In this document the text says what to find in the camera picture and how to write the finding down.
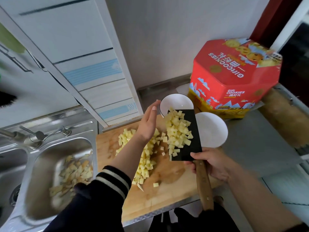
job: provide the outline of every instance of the blue stripe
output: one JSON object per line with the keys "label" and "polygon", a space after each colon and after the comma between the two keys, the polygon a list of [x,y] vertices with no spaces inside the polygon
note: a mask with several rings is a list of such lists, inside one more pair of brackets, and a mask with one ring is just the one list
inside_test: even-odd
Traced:
{"label": "blue stripe", "polygon": [[63,75],[71,83],[71,85],[75,86],[121,72],[122,70],[118,59],[115,58],[109,61],[72,70],[64,73]]}
{"label": "blue stripe", "polygon": [[101,113],[99,113],[98,115],[102,118],[102,119],[108,119],[110,117],[114,117],[114,116],[118,116],[120,114],[135,110],[136,108],[136,104],[135,103],[130,103],[128,105],[124,105],[121,107],[117,107],[114,109],[110,109],[107,111],[103,111]]}

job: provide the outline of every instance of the white bowl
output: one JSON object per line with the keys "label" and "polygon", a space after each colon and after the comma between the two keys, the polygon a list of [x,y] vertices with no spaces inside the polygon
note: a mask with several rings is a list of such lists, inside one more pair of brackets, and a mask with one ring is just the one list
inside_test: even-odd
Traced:
{"label": "white bowl", "polygon": [[219,147],[227,139],[228,130],[225,122],[209,112],[195,114],[202,147]]}
{"label": "white bowl", "polygon": [[160,103],[160,113],[163,117],[168,114],[170,107],[174,110],[194,108],[192,101],[183,94],[170,94],[162,99]]}

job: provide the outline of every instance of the white stripe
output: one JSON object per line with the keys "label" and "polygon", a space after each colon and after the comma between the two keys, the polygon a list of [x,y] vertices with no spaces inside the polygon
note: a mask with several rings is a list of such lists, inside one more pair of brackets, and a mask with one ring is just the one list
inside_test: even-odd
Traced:
{"label": "white stripe", "polygon": [[126,199],[126,196],[125,194],[122,192],[122,190],[120,190],[117,186],[115,186],[113,183],[111,183],[110,181],[106,180],[105,178],[102,178],[102,177],[96,177],[95,178],[96,180],[108,185],[110,188],[112,188],[114,191],[117,191],[122,197],[123,197],[123,200]]}
{"label": "white stripe", "polygon": [[107,174],[113,176],[114,178],[116,178],[117,180],[121,181],[127,187],[128,192],[129,192],[129,190],[130,190],[129,184],[121,176],[119,176],[118,174],[116,174],[116,173],[114,173],[114,172],[112,172],[108,169],[103,169],[102,172],[107,173]]}

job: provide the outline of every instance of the faucet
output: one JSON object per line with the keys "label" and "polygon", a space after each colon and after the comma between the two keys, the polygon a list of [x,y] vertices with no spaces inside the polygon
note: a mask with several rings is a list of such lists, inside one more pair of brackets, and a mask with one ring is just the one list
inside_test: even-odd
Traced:
{"label": "faucet", "polygon": [[41,131],[32,132],[31,130],[25,128],[24,126],[20,126],[22,130],[25,130],[26,132],[30,133],[29,135],[22,134],[20,132],[9,132],[7,130],[0,128],[0,135],[5,136],[9,138],[10,140],[15,141],[18,144],[25,145],[33,150],[39,148],[43,142],[46,140],[46,138],[50,137],[53,134],[56,133],[62,133],[65,137],[70,136],[72,131],[64,128],[63,126],[59,128],[57,131],[52,132],[48,135],[44,134]]}

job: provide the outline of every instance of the double sink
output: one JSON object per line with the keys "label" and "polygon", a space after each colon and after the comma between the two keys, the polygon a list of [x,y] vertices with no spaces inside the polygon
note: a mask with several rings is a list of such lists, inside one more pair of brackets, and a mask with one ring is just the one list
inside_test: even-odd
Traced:
{"label": "double sink", "polygon": [[61,182],[59,174],[67,156],[77,160],[92,151],[88,160],[93,175],[97,174],[98,125],[89,115],[79,108],[63,119],[53,117],[51,123],[61,123],[72,133],[50,136],[37,150],[10,142],[0,145],[0,231],[39,231],[67,206],[70,192],[62,197],[49,195],[49,188]]}

